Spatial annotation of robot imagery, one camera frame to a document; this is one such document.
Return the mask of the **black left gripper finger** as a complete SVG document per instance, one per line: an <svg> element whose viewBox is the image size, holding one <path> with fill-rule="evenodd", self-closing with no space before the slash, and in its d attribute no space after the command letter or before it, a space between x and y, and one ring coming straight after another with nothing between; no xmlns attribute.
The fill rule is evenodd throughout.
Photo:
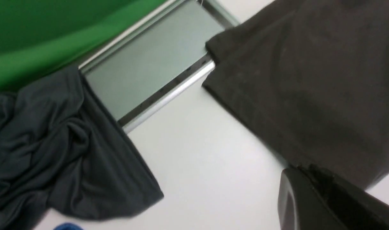
<svg viewBox="0 0 389 230"><path fill-rule="evenodd" d="M282 171L282 230L389 230L389 205L317 166Z"/></svg>

